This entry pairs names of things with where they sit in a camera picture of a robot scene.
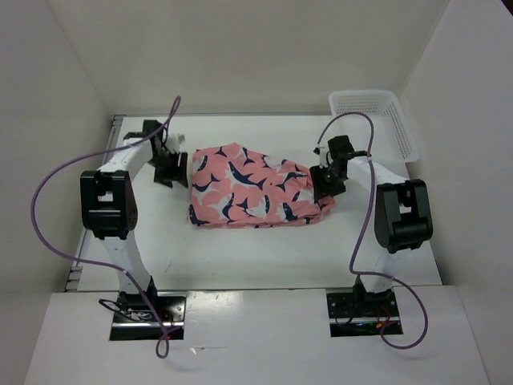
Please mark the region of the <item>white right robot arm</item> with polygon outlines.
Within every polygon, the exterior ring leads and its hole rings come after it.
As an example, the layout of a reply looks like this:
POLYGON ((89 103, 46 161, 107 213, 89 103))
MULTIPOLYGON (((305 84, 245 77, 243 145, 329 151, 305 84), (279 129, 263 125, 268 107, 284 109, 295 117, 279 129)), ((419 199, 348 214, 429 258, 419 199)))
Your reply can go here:
POLYGON ((394 273, 390 263, 382 260, 371 271, 355 269, 364 237, 372 230, 386 257, 406 249, 418 249, 429 241, 433 222, 426 183, 399 176, 373 161, 367 151, 356 151, 348 136, 336 136, 326 146, 316 146, 313 152, 319 157, 319 164, 309 169, 317 203, 344 193, 348 180, 369 193, 349 271, 356 276, 351 297, 353 311, 360 315, 372 314, 390 298, 394 273))

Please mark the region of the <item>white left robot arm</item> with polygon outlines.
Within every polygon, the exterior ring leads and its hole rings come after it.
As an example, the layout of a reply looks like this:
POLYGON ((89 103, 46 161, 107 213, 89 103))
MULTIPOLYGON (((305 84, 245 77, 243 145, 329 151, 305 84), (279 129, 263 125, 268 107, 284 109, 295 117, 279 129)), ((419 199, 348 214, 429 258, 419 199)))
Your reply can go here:
POLYGON ((168 125, 145 120, 140 132, 126 134, 121 149, 100 168, 83 172, 79 182, 83 225, 115 266, 121 303, 144 321, 157 316, 160 300, 135 240, 139 214, 132 180, 149 164, 155 183, 188 187, 188 154, 180 151, 185 138, 168 134, 168 125))

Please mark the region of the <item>pink shark print shorts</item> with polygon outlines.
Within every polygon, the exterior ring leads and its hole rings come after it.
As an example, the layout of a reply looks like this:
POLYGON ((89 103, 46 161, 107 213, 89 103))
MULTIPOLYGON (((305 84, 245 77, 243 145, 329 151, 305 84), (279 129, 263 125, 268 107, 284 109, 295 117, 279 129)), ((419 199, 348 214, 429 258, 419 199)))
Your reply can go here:
POLYGON ((190 191, 189 222, 212 229, 312 225, 336 205, 314 199, 307 167, 237 143, 193 153, 190 191))

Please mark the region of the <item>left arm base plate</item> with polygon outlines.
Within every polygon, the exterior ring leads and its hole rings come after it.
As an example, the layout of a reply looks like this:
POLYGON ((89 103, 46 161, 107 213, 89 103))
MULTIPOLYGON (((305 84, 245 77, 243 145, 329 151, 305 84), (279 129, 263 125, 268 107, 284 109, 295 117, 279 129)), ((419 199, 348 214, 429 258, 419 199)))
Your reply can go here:
MULTIPOLYGON (((162 336, 159 323, 147 307, 129 307, 120 298, 115 301, 100 298, 98 303, 113 313, 110 341, 149 341, 162 336)), ((163 292, 157 298, 155 308, 168 331, 167 339, 183 340, 186 294, 163 292)))

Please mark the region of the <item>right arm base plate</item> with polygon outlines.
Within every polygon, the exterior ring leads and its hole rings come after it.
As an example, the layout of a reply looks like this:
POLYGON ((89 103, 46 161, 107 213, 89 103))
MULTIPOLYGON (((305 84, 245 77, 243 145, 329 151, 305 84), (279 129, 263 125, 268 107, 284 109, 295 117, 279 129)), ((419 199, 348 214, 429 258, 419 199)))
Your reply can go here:
POLYGON ((332 338, 403 334, 396 297, 392 290, 377 299, 357 304, 350 289, 328 291, 326 302, 332 338))

